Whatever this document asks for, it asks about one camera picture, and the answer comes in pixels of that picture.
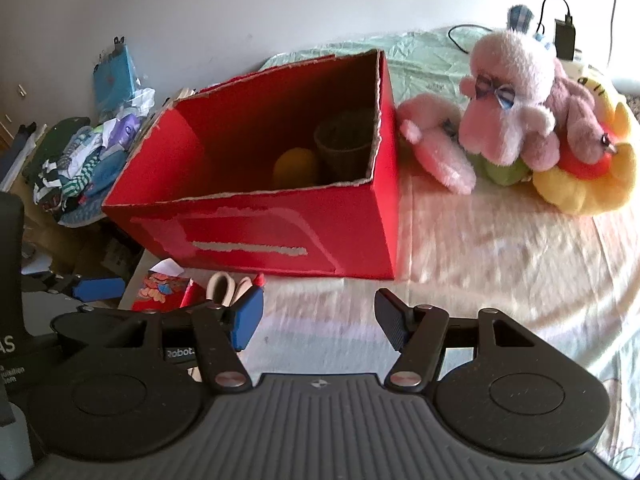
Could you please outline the wooden gourd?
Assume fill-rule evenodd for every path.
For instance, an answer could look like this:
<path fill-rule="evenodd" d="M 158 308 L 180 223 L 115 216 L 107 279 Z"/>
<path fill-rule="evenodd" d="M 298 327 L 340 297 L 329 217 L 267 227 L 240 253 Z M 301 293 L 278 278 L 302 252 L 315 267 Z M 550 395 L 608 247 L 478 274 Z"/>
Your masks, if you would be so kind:
<path fill-rule="evenodd" d="M 319 181 L 319 163 L 308 148 L 291 148 L 273 166 L 275 188 L 310 188 Z"/>

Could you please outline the red tissue box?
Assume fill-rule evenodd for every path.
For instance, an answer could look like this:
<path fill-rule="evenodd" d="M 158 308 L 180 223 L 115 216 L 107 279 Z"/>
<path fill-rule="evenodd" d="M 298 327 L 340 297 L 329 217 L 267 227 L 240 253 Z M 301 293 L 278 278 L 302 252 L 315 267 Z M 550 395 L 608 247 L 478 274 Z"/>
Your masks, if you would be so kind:
<path fill-rule="evenodd" d="M 170 312 L 205 301 L 205 288 L 172 259 L 160 260 L 145 274 L 131 310 Z"/>

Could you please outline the pile of folded clothes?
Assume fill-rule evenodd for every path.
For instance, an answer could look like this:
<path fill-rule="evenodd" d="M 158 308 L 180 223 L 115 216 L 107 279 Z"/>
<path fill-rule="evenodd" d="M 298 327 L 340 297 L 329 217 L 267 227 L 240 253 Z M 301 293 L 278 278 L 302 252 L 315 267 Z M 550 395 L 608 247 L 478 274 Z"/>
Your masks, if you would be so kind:
<path fill-rule="evenodd" d="M 104 218 L 104 200 L 154 106 L 155 90 L 146 87 L 101 110 L 95 124 L 71 117 L 50 128 L 23 170 L 32 203 L 66 228 Z"/>

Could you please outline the light patterned bed sheet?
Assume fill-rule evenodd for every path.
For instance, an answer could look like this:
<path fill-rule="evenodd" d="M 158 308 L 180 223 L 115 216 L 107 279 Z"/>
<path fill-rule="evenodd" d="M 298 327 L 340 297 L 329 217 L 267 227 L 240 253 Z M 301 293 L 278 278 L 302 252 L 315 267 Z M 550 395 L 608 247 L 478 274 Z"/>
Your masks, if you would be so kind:
<path fill-rule="evenodd" d="M 510 315 L 604 383 L 611 411 L 599 455 L 639 472 L 639 204 L 572 217 L 529 184 L 479 178 L 454 195 L 400 152 L 398 271 L 408 304 L 472 318 Z M 385 375 L 396 353 L 373 314 L 375 281 L 268 278 L 265 314 L 242 361 L 264 373 Z"/>

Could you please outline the red cardboard box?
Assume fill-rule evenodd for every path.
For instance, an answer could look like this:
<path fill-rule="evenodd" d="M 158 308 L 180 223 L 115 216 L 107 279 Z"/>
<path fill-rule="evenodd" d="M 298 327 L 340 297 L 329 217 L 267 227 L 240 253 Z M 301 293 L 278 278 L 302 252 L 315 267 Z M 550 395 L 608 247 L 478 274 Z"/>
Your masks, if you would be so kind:
<path fill-rule="evenodd" d="M 326 183 L 314 132 L 373 115 L 367 175 Z M 275 188 L 291 148 L 319 163 L 310 188 Z M 390 73 L 380 50 L 312 58 L 231 79 L 154 120 L 104 200 L 152 254 L 198 269 L 390 280 L 397 272 L 398 162 Z"/>

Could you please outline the green plush toy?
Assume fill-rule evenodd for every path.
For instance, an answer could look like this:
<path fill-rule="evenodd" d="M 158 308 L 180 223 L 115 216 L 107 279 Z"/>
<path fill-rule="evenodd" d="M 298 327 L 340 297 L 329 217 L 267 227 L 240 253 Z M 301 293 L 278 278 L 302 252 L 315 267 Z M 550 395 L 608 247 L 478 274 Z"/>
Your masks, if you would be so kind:
<path fill-rule="evenodd" d="M 482 155 L 469 154 L 468 159 L 478 174 L 496 185 L 512 186 L 532 178 L 533 171 L 520 158 L 509 166 L 495 165 Z"/>

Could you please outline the dark woven basket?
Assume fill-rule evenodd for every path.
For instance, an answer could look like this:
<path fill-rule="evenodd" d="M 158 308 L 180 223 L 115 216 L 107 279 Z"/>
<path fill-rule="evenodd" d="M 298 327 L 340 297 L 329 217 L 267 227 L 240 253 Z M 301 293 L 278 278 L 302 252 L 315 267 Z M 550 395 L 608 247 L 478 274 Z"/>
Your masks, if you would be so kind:
<path fill-rule="evenodd" d="M 326 183 L 352 182 L 367 175 L 374 133 L 373 115 L 347 113 L 321 124 L 314 144 Z"/>

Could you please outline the blue plastic-wrapped package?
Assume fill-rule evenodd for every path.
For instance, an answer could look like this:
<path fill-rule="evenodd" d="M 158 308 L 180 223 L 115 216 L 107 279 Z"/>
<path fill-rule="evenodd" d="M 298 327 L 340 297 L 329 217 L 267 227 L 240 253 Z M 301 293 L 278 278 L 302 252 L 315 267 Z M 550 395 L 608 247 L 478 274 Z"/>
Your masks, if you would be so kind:
<path fill-rule="evenodd" d="M 96 112 L 110 114 L 130 102 L 138 88 L 134 61 L 124 36 L 115 37 L 93 67 L 92 84 Z"/>

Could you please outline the yellow plush toy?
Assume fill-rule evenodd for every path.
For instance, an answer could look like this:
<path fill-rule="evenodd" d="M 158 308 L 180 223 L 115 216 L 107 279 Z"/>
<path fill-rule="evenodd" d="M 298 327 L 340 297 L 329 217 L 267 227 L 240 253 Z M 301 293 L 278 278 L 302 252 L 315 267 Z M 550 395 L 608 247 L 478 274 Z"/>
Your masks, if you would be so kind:
<path fill-rule="evenodd" d="M 546 107 L 555 116 L 559 160 L 533 173 L 538 194 L 574 216 L 595 216 L 628 203 L 639 174 L 631 143 L 639 124 L 624 96 L 593 70 L 572 79 L 558 64 Z"/>

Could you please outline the pink plush rabbit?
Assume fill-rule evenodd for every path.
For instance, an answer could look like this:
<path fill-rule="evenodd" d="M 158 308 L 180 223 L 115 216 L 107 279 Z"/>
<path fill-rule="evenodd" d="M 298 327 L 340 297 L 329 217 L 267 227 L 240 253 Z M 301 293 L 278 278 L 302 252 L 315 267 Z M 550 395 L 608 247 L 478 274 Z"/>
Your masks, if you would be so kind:
<path fill-rule="evenodd" d="M 531 36 L 490 32 L 472 47 L 471 73 L 459 84 L 468 105 L 419 94 L 399 105 L 399 132 L 423 169 L 454 194 L 474 191 L 469 154 L 499 166 L 520 158 L 530 170 L 546 171 L 559 160 L 555 116 L 546 107 L 558 64 Z"/>

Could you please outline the black power adapter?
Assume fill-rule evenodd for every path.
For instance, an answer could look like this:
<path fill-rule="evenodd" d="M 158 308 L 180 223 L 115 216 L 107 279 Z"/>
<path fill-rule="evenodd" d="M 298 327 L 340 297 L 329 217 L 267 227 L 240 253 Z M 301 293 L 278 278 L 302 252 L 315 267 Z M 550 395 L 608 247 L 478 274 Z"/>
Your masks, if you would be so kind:
<path fill-rule="evenodd" d="M 574 60 L 575 38 L 576 30 L 570 14 L 566 14 L 564 20 L 555 21 L 554 45 L 556 56 L 560 60 Z"/>

